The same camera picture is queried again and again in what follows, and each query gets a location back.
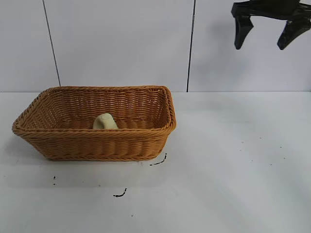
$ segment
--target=white surface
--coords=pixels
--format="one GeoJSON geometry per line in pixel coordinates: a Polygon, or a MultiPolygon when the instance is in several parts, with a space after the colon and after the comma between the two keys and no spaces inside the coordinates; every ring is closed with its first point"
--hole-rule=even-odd
{"type": "Polygon", "coordinates": [[[285,21],[251,17],[254,28],[235,50],[233,2],[196,1],[189,91],[309,91],[311,32],[280,51],[285,21]]]}
{"type": "Polygon", "coordinates": [[[1,233],[311,232],[311,93],[174,93],[139,163],[45,160],[11,133],[35,97],[0,94],[1,233]]]}
{"type": "Polygon", "coordinates": [[[0,91],[57,86],[42,0],[2,0],[0,21],[0,91]]]}
{"type": "Polygon", "coordinates": [[[62,85],[186,91],[193,0],[45,0],[62,85]]]}

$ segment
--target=white table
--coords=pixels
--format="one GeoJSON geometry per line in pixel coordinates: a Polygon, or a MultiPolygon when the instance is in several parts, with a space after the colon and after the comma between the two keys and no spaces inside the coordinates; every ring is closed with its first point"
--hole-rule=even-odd
{"type": "Polygon", "coordinates": [[[1,233],[311,232],[311,93],[174,93],[163,153],[127,163],[46,160],[11,132],[36,96],[0,94],[1,233]]]}

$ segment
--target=black mark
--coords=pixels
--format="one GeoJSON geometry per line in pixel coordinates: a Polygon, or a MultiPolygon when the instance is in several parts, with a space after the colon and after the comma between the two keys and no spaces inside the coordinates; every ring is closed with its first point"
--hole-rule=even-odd
{"type": "Polygon", "coordinates": [[[165,157],[164,157],[164,159],[163,159],[161,162],[158,162],[158,163],[156,163],[156,164],[150,164],[150,166],[158,165],[158,164],[163,163],[163,162],[166,160],[166,155],[167,155],[167,153],[165,153],[165,157]]]}
{"type": "Polygon", "coordinates": [[[124,192],[121,195],[113,195],[115,198],[120,198],[123,197],[124,194],[126,193],[127,188],[125,188],[124,192]]]}

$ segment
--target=wicker basket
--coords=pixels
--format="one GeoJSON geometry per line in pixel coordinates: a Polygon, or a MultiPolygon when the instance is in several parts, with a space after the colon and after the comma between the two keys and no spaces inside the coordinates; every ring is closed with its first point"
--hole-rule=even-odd
{"type": "Polygon", "coordinates": [[[51,160],[140,161],[157,157],[175,127],[166,87],[64,86],[43,91],[12,130],[51,160]],[[119,129],[93,130],[102,113],[119,129]]]}

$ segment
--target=white wall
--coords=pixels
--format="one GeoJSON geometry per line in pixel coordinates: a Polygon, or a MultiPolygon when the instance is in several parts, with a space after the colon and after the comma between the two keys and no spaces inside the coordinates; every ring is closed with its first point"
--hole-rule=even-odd
{"type": "Polygon", "coordinates": [[[285,21],[251,17],[255,27],[235,50],[233,2],[196,1],[189,91],[310,90],[311,32],[280,51],[276,43],[285,21]]]}
{"type": "Polygon", "coordinates": [[[185,91],[193,0],[45,0],[62,85],[185,91]]]}
{"type": "Polygon", "coordinates": [[[58,85],[42,0],[1,0],[0,22],[0,91],[58,85]]]}

